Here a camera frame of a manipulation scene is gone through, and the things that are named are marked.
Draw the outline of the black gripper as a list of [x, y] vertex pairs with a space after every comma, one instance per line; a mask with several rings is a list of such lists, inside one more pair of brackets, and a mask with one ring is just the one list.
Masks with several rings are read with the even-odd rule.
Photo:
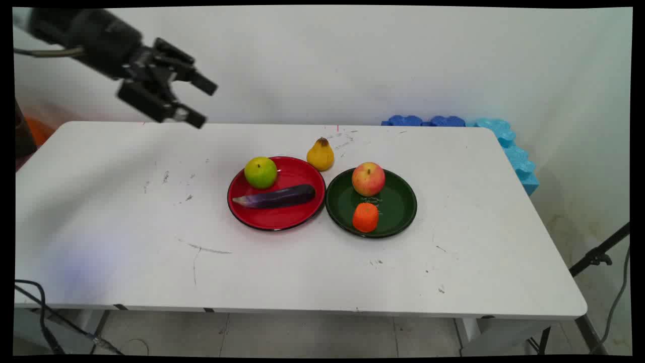
[[106, 9], [32, 8], [28, 33], [65, 50], [79, 49], [78, 61], [111, 80], [120, 80], [117, 97], [158, 123], [171, 120], [200, 129], [207, 117], [171, 92], [171, 76], [212, 96], [217, 85], [203, 76], [195, 59], [157, 37], [142, 33]]

